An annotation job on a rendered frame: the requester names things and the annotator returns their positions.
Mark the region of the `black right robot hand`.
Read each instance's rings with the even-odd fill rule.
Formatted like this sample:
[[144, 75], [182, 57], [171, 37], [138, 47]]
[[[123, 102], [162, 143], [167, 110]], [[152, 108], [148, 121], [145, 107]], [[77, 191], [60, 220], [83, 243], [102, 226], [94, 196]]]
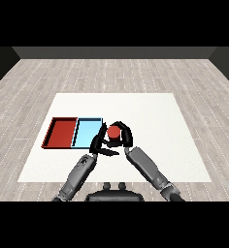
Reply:
[[120, 140], [123, 147], [133, 146], [133, 135], [131, 129], [121, 121], [116, 121], [110, 126], [117, 126], [120, 129]]

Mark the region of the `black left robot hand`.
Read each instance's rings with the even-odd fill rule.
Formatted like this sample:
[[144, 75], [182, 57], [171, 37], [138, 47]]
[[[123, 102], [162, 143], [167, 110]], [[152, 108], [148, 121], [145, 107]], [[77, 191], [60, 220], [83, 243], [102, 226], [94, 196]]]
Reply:
[[95, 155], [102, 154], [106, 156], [118, 155], [118, 152], [111, 150], [111, 147], [118, 147], [122, 145], [121, 141], [107, 141], [105, 135], [107, 133], [107, 125], [102, 124], [98, 134], [93, 138], [89, 152]]

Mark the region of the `small red can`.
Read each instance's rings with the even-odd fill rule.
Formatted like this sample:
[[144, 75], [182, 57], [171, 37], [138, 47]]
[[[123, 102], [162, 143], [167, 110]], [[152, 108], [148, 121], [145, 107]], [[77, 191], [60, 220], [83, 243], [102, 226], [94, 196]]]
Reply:
[[120, 140], [120, 129], [117, 126], [110, 126], [107, 131], [110, 141], [119, 141]]

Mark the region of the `light blue shallow open box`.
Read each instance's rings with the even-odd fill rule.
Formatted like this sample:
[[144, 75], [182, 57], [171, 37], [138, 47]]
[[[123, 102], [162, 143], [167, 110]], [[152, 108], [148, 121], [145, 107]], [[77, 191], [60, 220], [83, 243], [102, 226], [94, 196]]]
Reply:
[[102, 124], [103, 119], [101, 117], [80, 117], [73, 134], [71, 147], [73, 149], [88, 149]]

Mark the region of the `red shallow open box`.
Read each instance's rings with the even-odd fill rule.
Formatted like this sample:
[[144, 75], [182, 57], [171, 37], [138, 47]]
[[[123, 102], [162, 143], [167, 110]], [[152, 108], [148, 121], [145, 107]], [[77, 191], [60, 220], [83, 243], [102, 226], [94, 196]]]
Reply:
[[77, 117], [54, 117], [47, 130], [42, 148], [71, 149]]

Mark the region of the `dark grey robot body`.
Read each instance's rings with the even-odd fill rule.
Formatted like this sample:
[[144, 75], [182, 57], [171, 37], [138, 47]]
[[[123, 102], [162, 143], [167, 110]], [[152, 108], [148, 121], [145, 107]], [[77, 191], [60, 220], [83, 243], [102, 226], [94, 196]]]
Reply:
[[91, 194], [85, 198], [86, 202], [143, 202], [141, 194], [128, 191], [124, 182], [118, 183], [118, 189], [112, 190], [111, 183], [105, 182], [103, 189]]

